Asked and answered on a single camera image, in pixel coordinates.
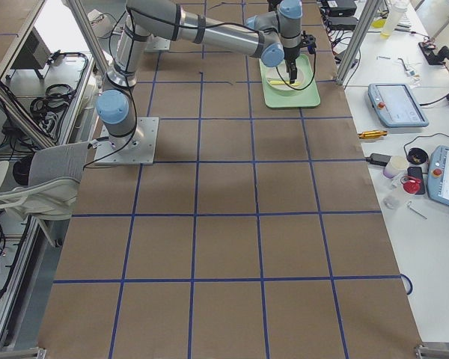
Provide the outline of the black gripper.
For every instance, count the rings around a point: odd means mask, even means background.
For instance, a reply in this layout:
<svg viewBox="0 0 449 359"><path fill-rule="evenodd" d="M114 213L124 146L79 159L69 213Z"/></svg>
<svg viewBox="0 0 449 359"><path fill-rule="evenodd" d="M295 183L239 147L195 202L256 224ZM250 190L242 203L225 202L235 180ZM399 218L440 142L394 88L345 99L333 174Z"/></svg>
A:
<svg viewBox="0 0 449 359"><path fill-rule="evenodd" d="M311 55L316 53L316 37L312 34L302 32L299 36L296 36L293 39L284 38L283 47L289 83L294 84L298 74L296 59L300 56L303 48L306 48Z"/></svg>

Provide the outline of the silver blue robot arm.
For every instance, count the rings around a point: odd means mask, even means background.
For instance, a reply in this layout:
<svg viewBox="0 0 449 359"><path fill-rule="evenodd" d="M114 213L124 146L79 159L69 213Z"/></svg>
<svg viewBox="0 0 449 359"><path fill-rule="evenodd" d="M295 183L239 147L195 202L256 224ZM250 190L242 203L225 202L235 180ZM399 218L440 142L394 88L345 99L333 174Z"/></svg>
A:
<svg viewBox="0 0 449 359"><path fill-rule="evenodd" d="M297 78L301 50L315 52L314 36L302 30L300 1L271 1L267 13L241 25L190 13L172 1L128 1L127 18L116 55L106 71L97 113L108 132L113 151L138 144L138 120L132 89L138 60L151 36L188 40L258 58L266 67L285 64L289 82Z"/></svg>

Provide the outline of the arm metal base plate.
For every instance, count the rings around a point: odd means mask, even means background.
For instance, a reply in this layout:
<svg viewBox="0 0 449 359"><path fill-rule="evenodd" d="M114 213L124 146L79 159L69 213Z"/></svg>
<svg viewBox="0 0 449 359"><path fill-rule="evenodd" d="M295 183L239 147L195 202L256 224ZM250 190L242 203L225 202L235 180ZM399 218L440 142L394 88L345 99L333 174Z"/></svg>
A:
<svg viewBox="0 0 449 359"><path fill-rule="evenodd" d="M129 136L127 138L109 136L108 130L103 126L100 136L108 139L97 145L95 165L152 165L158 131L158 117L139 117L130 142Z"/></svg>

